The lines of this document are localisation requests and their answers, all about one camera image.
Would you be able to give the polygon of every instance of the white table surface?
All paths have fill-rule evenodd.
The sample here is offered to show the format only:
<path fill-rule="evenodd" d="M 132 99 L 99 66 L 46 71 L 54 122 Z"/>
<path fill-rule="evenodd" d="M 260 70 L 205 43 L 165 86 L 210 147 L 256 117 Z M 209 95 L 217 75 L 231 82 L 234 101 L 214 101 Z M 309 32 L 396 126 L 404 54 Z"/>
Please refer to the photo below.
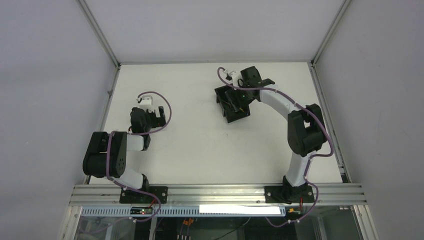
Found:
<path fill-rule="evenodd" d="M 127 131 L 141 92 L 159 92 L 172 107 L 169 125 L 150 135 L 148 150 L 127 152 L 127 167 L 145 174 L 151 184 L 281 183 L 292 155 L 287 121 L 254 101 L 251 116 L 228 124 L 215 102 L 214 89 L 223 86 L 217 78 L 220 66 L 238 71 L 256 66 L 262 79 L 270 78 L 298 102 L 319 103 L 305 62 L 123 65 L 106 132 Z M 157 113 L 164 106 L 168 119 L 166 103 L 156 95 L 153 103 Z M 329 149 L 325 143 L 320 152 Z M 315 183 L 342 182 L 334 156 L 316 157 L 308 177 Z M 92 177 L 90 183 L 110 182 Z"/>

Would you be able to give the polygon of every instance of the enclosure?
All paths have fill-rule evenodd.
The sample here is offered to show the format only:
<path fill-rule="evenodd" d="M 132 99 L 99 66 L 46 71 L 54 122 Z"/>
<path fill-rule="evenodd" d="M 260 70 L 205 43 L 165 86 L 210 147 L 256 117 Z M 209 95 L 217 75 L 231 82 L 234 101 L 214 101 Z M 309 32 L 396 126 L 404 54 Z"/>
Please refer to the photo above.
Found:
<path fill-rule="evenodd" d="M 424 101 L 422 1 L 0 6 L 3 239 L 197 240 L 227 233 L 221 239 L 419 239 L 424 233 L 423 114 L 416 110 Z M 281 185 L 291 163 L 287 121 L 254 101 L 248 117 L 227 123 L 216 102 L 214 89 L 223 86 L 217 69 L 251 66 L 298 103 L 321 107 L 335 152 L 311 164 L 307 177 L 319 190 L 311 192 L 311 212 L 312 202 L 268 200 L 266 187 Z M 172 118 L 151 134 L 148 150 L 127 152 L 127 167 L 145 174 L 152 188 L 166 186 L 167 202 L 160 210 L 154 205 L 151 220 L 134 223 L 151 216 L 134 211 L 153 202 L 120 203 L 127 192 L 85 176 L 82 165 L 92 133 L 127 132 L 145 91 L 165 96 Z M 167 104 L 152 97 L 168 120 Z M 329 150 L 327 142 L 319 153 Z M 401 210 L 405 201 L 414 208 Z M 202 213 L 211 205 L 220 206 L 216 215 Z M 223 206 L 246 212 L 221 212 Z M 272 207 L 279 214 L 264 212 Z M 299 216 L 306 217 L 296 222 Z M 275 228 L 264 217 L 295 223 Z M 183 224 L 187 219 L 193 223 Z"/>

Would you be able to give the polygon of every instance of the black mounting bracket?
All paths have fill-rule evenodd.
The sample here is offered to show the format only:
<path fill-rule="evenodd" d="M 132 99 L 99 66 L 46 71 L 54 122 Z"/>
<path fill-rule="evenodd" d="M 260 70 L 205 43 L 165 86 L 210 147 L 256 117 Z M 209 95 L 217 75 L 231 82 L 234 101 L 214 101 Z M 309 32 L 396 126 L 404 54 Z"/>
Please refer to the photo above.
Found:
<path fill-rule="evenodd" d="M 161 204 L 166 204 L 168 201 L 168 187 L 167 186 L 150 186 L 149 180 L 143 174 L 143 184 L 140 189 L 143 192 L 148 192 L 155 195 Z M 119 197 L 120 204 L 151 204 L 154 200 L 153 197 L 141 194 L 132 190 L 124 190 L 122 188 Z"/>
<path fill-rule="evenodd" d="M 312 187 L 307 183 L 300 186 L 291 186 L 287 181 L 286 176 L 283 177 L 283 184 L 279 186 L 265 186 L 265 202 L 267 204 L 292 204 L 300 203 L 313 203 L 315 201 L 314 192 Z"/>

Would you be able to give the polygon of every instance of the white wall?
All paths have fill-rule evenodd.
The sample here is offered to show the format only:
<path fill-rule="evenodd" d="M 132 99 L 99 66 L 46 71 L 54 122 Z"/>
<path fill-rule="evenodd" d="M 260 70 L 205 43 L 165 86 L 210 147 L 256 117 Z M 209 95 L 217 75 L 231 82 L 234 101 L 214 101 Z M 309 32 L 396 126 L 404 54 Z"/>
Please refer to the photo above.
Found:
<path fill-rule="evenodd" d="M 343 0 L 87 0 L 120 62 L 306 62 Z"/>
<path fill-rule="evenodd" d="M 424 2 L 354 0 L 317 72 L 380 239 L 423 239 Z"/>
<path fill-rule="evenodd" d="M 75 0 L 0 3 L 0 233 L 54 240 L 114 66 Z"/>

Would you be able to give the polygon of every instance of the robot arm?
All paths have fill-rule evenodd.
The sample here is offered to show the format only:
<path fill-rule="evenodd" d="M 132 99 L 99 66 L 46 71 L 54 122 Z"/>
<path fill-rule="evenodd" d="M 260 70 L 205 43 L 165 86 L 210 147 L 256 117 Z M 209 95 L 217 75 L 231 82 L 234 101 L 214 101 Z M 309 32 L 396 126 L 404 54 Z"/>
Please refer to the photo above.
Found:
<path fill-rule="evenodd" d="M 127 167 L 128 151 L 146 151 L 151 138 L 152 128 L 163 127 L 166 124 L 164 108 L 160 106 L 159 117 L 153 107 L 153 98 L 145 95 L 137 98 L 138 107 L 133 107 L 130 113 L 132 134 L 126 131 L 115 132 L 110 145 L 109 175 L 124 186 L 133 189 L 149 191 L 149 181 L 144 174 Z M 94 132 L 85 153 L 82 169 L 88 176 L 106 179 L 107 132 Z"/>
<path fill-rule="evenodd" d="M 309 168 L 310 156 L 320 150 L 327 141 L 324 133 L 308 113 L 277 93 L 279 88 L 272 80 L 262 80 L 254 66 L 240 72 L 225 70 L 224 73 L 226 80 L 232 81 L 232 85 L 239 88 L 234 89 L 226 85 L 215 89 L 216 101 L 221 105 L 228 122 L 249 116 L 249 104 L 254 100 L 269 105 L 287 120 L 287 141 L 293 153 L 290 167 L 283 177 L 281 198 L 283 202 L 292 202 L 296 198 L 298 200 L 299 195 L 307 189 L 304 176 Z M 324 125 L 318 105 L 307 105 L 306 109 L 317 116 Z"/>

